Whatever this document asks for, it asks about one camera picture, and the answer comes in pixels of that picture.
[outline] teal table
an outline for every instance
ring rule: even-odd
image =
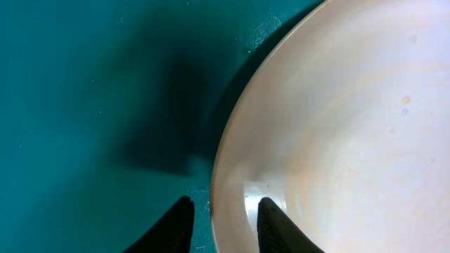
[[[225,123],[318,3],[0,1],[0,252],[120,252],[182,195],[214,252]]]

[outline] black pointed tip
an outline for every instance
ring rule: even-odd
[[[191,249],[195,207],[183,196],[125,253],[188,253]]]
[[[276,203],[263,197],[258,205],[260,253],[322,253]]]

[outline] black object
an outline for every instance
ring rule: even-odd
[[[124,253],[189,253],[194,213],[190,197],[181,197]],[[268,197],[259,202],[257,230],[259,253],[323,253]]]
[[[260,253],[322,253],[268,197],[258,205],[258,241]]]
[[[188,253],[194,227],[194,202],[183,196],[124,253]]]

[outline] water droplet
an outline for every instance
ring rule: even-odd
[[[411,96],[410,95],[405,95],[403,96],[403,98],[401,98],[401,103],[406,105],[407,103],[411,102]]]
[[[403,109],[401,109],[401,112],[400,112],[402,115],[407,115],[408,113],[409,113],[409,110],[408,110],[408,108],[403,108]]]

